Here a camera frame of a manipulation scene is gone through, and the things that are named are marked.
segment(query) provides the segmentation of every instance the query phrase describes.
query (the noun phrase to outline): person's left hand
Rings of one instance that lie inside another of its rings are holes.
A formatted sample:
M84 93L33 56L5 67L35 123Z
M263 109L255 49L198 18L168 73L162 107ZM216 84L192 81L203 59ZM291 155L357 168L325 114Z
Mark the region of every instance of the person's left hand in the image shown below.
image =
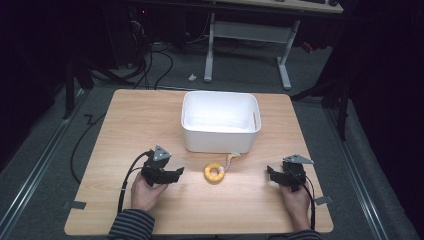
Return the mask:
M141 175L141 172L139 172L131 188L131 208L144 211L151 210L167 187L168 184L150 187Z

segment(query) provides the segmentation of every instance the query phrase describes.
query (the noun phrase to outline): yellow tape roll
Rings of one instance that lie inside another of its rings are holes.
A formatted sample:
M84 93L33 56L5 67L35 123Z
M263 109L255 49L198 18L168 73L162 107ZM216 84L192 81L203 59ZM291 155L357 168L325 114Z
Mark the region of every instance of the yellow tape roll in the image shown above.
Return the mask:
M216 169L218 171L218 175L212 175L212 169ZM204 173L207 180L211 182L220 182L224 178L225 171L221 164L214 162L205 167Z

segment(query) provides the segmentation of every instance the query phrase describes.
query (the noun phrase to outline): gray carpet floor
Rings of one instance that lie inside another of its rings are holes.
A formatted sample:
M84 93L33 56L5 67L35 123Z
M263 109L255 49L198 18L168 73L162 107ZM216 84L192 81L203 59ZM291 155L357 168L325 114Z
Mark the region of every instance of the gray carpet floor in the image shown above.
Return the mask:
M312 87L331 49L306 53L294 48L287 62L292 89L282 88L275 57L281 49L279 45L270 45L260 49L245 45L233 49L233 46L217 46L215 54L214 78L211 83L203 79L205 52L203 46L185 50L158 44L154 46L159 53L153 53L152 68L148 72L150 89L168 68L171 70L159 82L160 88L205 89L234 92L282 93L294 95ZM125 75L131 69L115 72ZM189 81L191 74L197 76ZM145 88L142 81L139 88ZM78 99L80 103L75 115L69 122L61 140L55 145L46 171L41 181L36 183L35 191L17 221L12 224L7 234L8 239L103 239L104 236L68 236L64 226L69 214L62 206L65 201L72 201L78 191L78 184L71 175L70 159L78 139L88 128L88 117L93 119L107 111L113 92L124 88L110 81L97 80L92 91L87 91ZM58 127L63 124L65 114L65 91L56 96L55 105L34 124L32 131L8 167L1 173L0 189L2 192L0 216L5 216L9 206L19 194L21 187L36 166L40 157ZM366 136L356 117L354 106L349 104L349 118L346 123L347 141L343 142L335 133L331 116L337 109L322 109L319 98L306 98L293 102L302 133L315 161L315 169L324 194L331 195L334 202L329 210L334 222L334 230L323 234L324 239L377 239L370 226L367 214L358 198L346 165L346 154L352 157L368 190L372 203L383 224L386 236L381 239L419 239L396 195L382 173ZM75 151L74 170L81 178L90 158L101 121L85 135ZM155 239L193 239L215 236L156 236ZM223 235L223 239L266 239L265 235Z

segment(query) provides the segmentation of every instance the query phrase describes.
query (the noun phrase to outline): gray tape piece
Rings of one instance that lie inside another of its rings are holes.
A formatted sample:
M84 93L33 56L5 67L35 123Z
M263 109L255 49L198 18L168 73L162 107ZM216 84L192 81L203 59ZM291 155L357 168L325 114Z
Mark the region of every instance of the gray tape piece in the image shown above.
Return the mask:
M65 203L63 203L62 208L63 209L71 209L71 208L75 208L75 209L81 209L83 210L85 208L85 205L87 205L86 202L78 202L78 201L65 201Z
M331 196L323 196L320 198L315 199L315 203L317 205L321 205L321 204L330 204L333 202L333 198Z

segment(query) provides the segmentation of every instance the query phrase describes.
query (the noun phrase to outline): striped sleeve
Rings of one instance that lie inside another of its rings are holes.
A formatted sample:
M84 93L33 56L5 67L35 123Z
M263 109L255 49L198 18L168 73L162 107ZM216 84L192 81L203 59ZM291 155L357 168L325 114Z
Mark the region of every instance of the striped sleeve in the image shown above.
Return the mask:
M143 210L125 209L119 213L107 239L151 239L155 219Z
M291 234L287 240L320 240L321 234L314 230L304 230Z

